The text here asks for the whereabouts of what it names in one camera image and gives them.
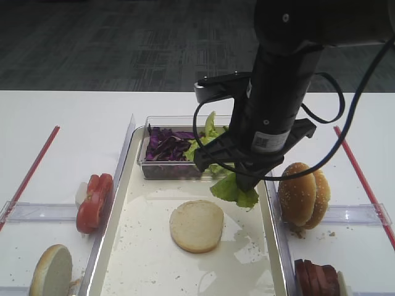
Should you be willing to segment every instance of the tomato slice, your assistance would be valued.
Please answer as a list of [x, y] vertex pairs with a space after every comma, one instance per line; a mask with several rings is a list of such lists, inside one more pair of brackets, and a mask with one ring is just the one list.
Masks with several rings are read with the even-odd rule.
[[77, 213], [77, 220], [76, 220], [77, 230], [81, 233], [90, 234], [90, 233], [94, 232], [96, 230], [96, 228], [89, 227], [86, 224], [84, 209], [83, 209], [82, 205], [78, 209], [78, 213]]
[[113, 186], [112, 177], [110, 174], [101, 174], [99, 179], [99, 188], [103, 189], [107, 194]]
[[113, 181], [110, 174], [92, 175], [88, 183], [86, 199], [80, 205], [77, 214], [77, 230], [92, 233], [100, 226], [101, 214]]
[[86, 190], [86, 195], [89, 197], [94, 190], [99, 186], [100, 177], [98, 175], [92, 175], [89, 179], [88, 188]]
[[92, 228], [98, 228], [100, 225], [101, 212], [103, 209], [102, 202], [83, 202], [78, 212], [81, 212], [86, 225]]

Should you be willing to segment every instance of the sticker label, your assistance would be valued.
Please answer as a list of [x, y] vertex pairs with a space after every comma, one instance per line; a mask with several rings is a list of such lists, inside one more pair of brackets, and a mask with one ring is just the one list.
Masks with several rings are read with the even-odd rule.
[[276, 152], [283, 148], [289, 131], [283, 134], [265, 134], [257, 131], [251, 144], [251, 150], [258, 153]]
[[248, 81], [248, 86], [247, 86], [247, 98], [249, 98], [249, 95], [251, 94], [251, 90], [252, 90], [252, 84], [250, 80]]

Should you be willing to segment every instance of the red stick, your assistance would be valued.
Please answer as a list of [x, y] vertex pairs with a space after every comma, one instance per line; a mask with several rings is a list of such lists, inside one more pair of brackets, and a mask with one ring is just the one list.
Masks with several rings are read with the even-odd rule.
[[[338, 137], [340, 136], [340, 128], [338, 126], [335, 126], [333, 128], [335, 130], [335, 133], [338, 135]], [[348, 156], [348, 159], [350, 160], [352, 166], [354, 167], [355, 172], [357, 173], [357, 176], [359, 178], [359, 181], [361, 182], [362, 186], [365, 189], [366, 194], [368, 195], [370, 202], [372, 204], [378, 204], [377, 198], [375, 197], [375, 194], [372, 191], [372, 188], [370, 188], [368, 181], [365, 178], [364, 173], [362, 172], [362, 169], [360, 168], [356, 158], [354, 157], [354, 154], [351, 151], [350, 146], [348, 146], [347, 141], [344, 140], [343, 143], [343, 149], [344, 151], [346, 151], [346, 154]], [[383, 228], [388, 236], [389, 241], [391, 242], [391, 244], [393, 245], [393, 248], [395, 250], [395, 235], [394, 235], [394, 231], [392, 230], [391, 226], [389, 225], [386, 216], [383, 214], [383, 212], [381, 211], [380, 207], [376, 207], [377, 213], [381, 219], [381, 222], [383, 223]]]
[[3, 228], [4, 224], [6, 223], [6, 219], [8, 217], [8, 215], [10, 214], [10, 212], [12, 211], [12, 209], [15, 207], [15, 204], [18, 202], [20, 196], [22, 195], [22, 192], [25, 190], [27, 184], [29, 183], [31, 177], [33, 176], [33, 173], [36, 171], [38, 165], [40, 164], [40, 161], [43, 159], [45, 153], [47, 152], [49, 146], [52, 144], [53, 140], [55, 139], [55, 136], [57, 134], [57, 132], [59, 131], [60, 127], [59, 126], [55, 126], [54, 129], [52, 130], [52, 133], [49, 135], [47, 141], [45, 142], [43, 148], [41, 148], [41, 151], [39, 152], [39, 154], [37, 155], [37, 158], [35, 160], [35, 162], [33, 162], [33, 164], [31, 165], [29, 171], [27, 172], [25, 178], [23, 179], [22, 183], [20, 183], [20, 186], [17, 190], [17, 192], [14, 194], [10, 204], [7, 207], [7, 210], [4, 214], [4, 221], [0, 222], [0, 231]]

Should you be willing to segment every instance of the sesame seed bun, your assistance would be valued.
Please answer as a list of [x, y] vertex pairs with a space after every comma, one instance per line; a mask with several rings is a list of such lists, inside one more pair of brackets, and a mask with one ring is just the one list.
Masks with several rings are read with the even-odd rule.
[[317, 195], [315, 198], [314, 211], [310, 220], [303, 225], [305, 229], [313, 229], [316, 227], [322, 218], [325, 216], [325, 212], [328, 208], [328, 202], [331, 198], [331, 191], [329, 188], [328, 181], [326, 180], [321, 170], [313, 173], [315, 178], [315, 185], [317, 188]]
[[[307, 170], [304, 163], [293, 163], [283, 176]], [[281, 181], [278, 186], [283, 219], [304, 229], [316, 227], [328, 208], [330, 188], [321, 170], [296, 179]]]
[[[293, 163], [285, 169], [283, 176], [293, 175], [308, 168], [309, 166], [304, 163]], [[278, 196], [283, 219], [296, 226], [305, 225], [313, 215], [315, 194], [316, 188], [313, 174], [280, 181]]]

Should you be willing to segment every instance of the green lettuce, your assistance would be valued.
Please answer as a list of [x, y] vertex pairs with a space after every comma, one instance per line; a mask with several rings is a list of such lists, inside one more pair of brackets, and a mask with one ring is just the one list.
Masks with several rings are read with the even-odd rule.
[[218, 181], [210, 188], [212, 195], [228, 202], [236, 202], [242, 208], [252, 208], [258, 202], [258, 193], [254, 188], [243, 192], [237, 185], [236, 174], [230, 173], [228, 176]]
[[[227, 127], [223, 127], [223, 131], [219, 133], [215, 129], [215, 112], [211, 112], [211, 114], [207, 117], [206, 125], [204, 127], [204, 136], [200, 138], [201, 142], [206, 145], [214, 140], [216, 137], [221, 135]], [[191, 143], [191, 147], [184, 152], [184, 156], [186, 159], [193, 161], [194, 152], [197, 148], [199, 148], [198, 142], [196, 140], [189, 140]], [[218, 181], [214, 186], [210, 188], [211, 193], [218, 197], [219, 199], [226, 200], [229, 202], [236, 202], [237, 206], [242, 208], [252, 208], [258, 202], [258, 193], [255, 189], [251, 189], [247, 192], [243, 192], [237, 185], [236, 182], [236, 174], [232, 173], [222, 166], [213, 163], [209, 166], [209, 170], [213, 174], [213, 176], [217, 176], [220, 174], [228, 174], [228, 176], [224, 177], [222, 180]]]

